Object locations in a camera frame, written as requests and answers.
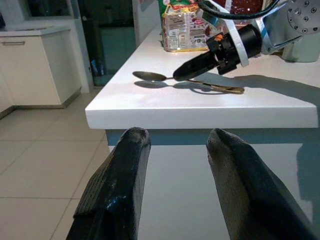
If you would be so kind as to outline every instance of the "glass door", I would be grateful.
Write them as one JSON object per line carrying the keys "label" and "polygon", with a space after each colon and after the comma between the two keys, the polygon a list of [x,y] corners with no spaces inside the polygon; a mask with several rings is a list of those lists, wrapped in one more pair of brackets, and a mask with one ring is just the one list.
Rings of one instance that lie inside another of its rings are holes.
{"label": "glass door", "polygon": [[78,0],[95,86],[104,86],[136,49],[130,0]]}

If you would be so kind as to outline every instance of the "cabinet drawer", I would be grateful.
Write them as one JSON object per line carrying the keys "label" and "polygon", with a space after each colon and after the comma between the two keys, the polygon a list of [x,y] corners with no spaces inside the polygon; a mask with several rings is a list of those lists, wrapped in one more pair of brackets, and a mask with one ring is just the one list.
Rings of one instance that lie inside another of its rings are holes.
{"label": "cabinet drawer", "polygon": [[16,105],[60,104],[41,37],[0,37],[0,70]]}

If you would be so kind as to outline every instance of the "white cabinet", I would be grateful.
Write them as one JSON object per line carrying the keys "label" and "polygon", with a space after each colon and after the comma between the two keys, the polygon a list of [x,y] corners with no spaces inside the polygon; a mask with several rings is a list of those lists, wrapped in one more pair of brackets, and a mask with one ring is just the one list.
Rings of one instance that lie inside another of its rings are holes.
{"label": "white cabinet", "polygon": [[60,106],[81,87],[69,31],[0,37],[0,71],[18,106]]}
{"label": "white cabinet", "polygon": [[8,87],[5,83],[5,78],[0,71],[0,119],[2,117],[2,112],[9,109],[14,105],[12,98],[10,96]]}

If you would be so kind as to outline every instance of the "cable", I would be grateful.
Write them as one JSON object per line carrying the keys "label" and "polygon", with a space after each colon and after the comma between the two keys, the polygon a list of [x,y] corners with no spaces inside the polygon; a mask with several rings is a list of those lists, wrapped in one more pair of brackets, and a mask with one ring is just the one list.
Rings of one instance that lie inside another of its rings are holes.
{"label": "cable", "polygon": [[213,7],[215,8],[215,6],[207,0],[199,1],[198,6],[204,12],[216,18],[229,19],[229,20],[250,20],[250,19],[260,18],[266,15],[279,3],[279,1],[280,0],[274,0],[266,9],[253,14],[230,14],[230,13],[223,13],[220,11],[216,11],[213,9]]}

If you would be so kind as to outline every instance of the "white wall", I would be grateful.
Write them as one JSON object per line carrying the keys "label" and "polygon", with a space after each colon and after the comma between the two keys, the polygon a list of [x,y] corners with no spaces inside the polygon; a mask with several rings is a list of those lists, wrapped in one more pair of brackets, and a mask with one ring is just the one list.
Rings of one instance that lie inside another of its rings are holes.
{"label": "white wall", "polygon": [[160,24],[159,3],[157,0],[132,0],[135,28],[135,41],[139,46],[146,36]]}
{"label": "white wall", "polygon": [[14,105],[5,78],[0,72],[0,113]]}
{"label": "white wall", "polygon": [[26,28],[69,26],[73,53],[77,65],[83,93],[88,93],[93,86],[93,77],[90,73],[90,61],[86,46],[85,35],[81,19],[49,19],[26,20],[25,10],[20,4],[21,0],[0,0],[0,10],[7,27],[21,26]]}

